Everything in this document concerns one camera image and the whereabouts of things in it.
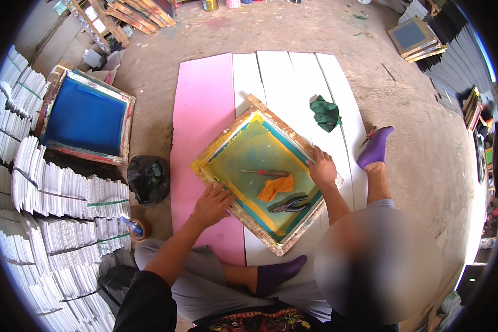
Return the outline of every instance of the foot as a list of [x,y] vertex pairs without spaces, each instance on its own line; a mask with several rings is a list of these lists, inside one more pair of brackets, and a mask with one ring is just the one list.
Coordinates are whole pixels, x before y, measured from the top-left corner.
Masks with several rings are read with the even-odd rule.
[[287,263],[260,265],[254,295],[256,297],[270,295],[278,285],[296,276],[307,260],[306,255],[301,255]]
[[374,132],[365,150],[358,157],[358,166],[361,169],[374,162],[385,162],[385,140],[393,132],[393,127],[380,128]]

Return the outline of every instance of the worker in background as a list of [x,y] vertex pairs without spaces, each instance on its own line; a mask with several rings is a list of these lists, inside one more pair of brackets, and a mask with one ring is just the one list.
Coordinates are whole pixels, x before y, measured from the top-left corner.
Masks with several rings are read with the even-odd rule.
[[494,132],[494,123],[498,122],[498,110],[496,103],[488,99],[482,106],[476,130],[484,139],[489,133]]
[[[393,127],[375,132],[358,158],[367,173],[367,207],[394,208],[385,178],[385,140]],[[307,161],[313,182],[325,198],[329,224],[350,213],[336,187],[332,156],[315,147],[315,162]],[[115,332],[174,331],[177,313],[194,322],[192,331],[397,331],[398,325],[373,326],[348,321],[333,310],[315,281],[277,289],[299,273],[306,262],[258,267],[222,263],[207,247],[193,248],[209,226],[229,216],[235,197],[210,184],[192,215],[168,241],[146,240],[136,248],[138,271],[121,304]],[[365,289],[352,289],[363,299]],[[365,309],[372,308],[368,303]]]

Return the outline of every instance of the orange rag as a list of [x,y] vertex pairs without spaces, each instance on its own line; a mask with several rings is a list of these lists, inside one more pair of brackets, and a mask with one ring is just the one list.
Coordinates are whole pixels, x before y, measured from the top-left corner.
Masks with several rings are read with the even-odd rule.
[[264,189],[258,194],[257,198],[264,202],[271,202],[275,199],[275,195],[278,192],[289,192],[293,191],[295,186],[295,181],[293,180],[293,175],[288,175],[287,177],[279,177],[274,180],[267,180],[264,182]]

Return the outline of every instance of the pink foam board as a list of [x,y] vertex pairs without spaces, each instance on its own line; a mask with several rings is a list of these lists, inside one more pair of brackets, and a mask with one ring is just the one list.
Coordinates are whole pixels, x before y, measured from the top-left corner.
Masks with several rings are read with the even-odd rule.
[[[183,62],[173,105],[170,156],[172,226],[177,232],[193,211],[205,185],[190,163],[235,118],[232,54]],[[245,265],[244,231],[236,217],[206,229],[195,246],[207,245],[223,262]]]

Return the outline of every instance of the white board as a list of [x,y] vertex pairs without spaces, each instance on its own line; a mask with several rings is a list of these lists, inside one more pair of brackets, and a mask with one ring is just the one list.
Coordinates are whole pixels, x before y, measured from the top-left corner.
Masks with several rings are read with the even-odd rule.
[[260,79],[256,54],[233,54],[232,75],[234,77],[234,104],[236,105],[236,116],[239,116],[249,108],[249,102],[245,98],[249,94],[257,97],[264,104],[266,94]]
[[[249,94],[253,94],[261,102],[266,103],[264,86],[260,79],[260,70],[256,61],[256,54],[233,54],[232,75],[234,79],[234,103],[236,105],[236,116],[243,113],[249,102],[245,100]],[[271,252],[249,229],[244,227],[245,262],[248,266],[258,266],[281,263],[282,259]]]
[[[313,97],[311,94],[318,93],[318,89],[306,89],[306,84],[300,81],[303,77],[297,75],[287,52],[257,51],[257,56],[268,108],[313,145],[313,138],[318,138],[317,133],[321,128],[313,118],[310,99]],[[329,95],[328,91],[325,92],[321,88],[319,90],[322,90],[322,94]],[[296,277],[285,282],[281,287],[314,280],[315,250],[327,228],[328,215],[325,213],[312,223],[303,236],[282,257],[282,262],[288,262],[300,255],[306,255],[308,262]],[[267,255],[274,254],[267,250],[261,252],[259,258]]]
[[[305,108],[305,112],[313,117],[314,113],[310,109],[310,103],[315,101],[319,95],[327,102],[333,103],[325,77],[315,54],[289,52],[289,57],[292,60],[293,69],[297,76],[298,86],[296,92],[302,100],[301,106]],[[349,208],[353,210],[351,168],[341,127],[338,126],[329,133],[317,124],[314,128],[312,131],[312,143],[332,156],[336,169],[344,180],[339,192]]]
[[354,196],[354,210],[363,209],[367,205],[367,174],[358,167],[356,160],[365,148],[359,148],[367,135],[359,113],[358,104],[352,94],[345,73],[341,69],[335,56],[316,53],[321,70],[325,75],[326,83],[332,94],[333,102],[338,105],[339,115],[343,121],[343,134],[347,146],[347,154],[351,167],[352,192]]

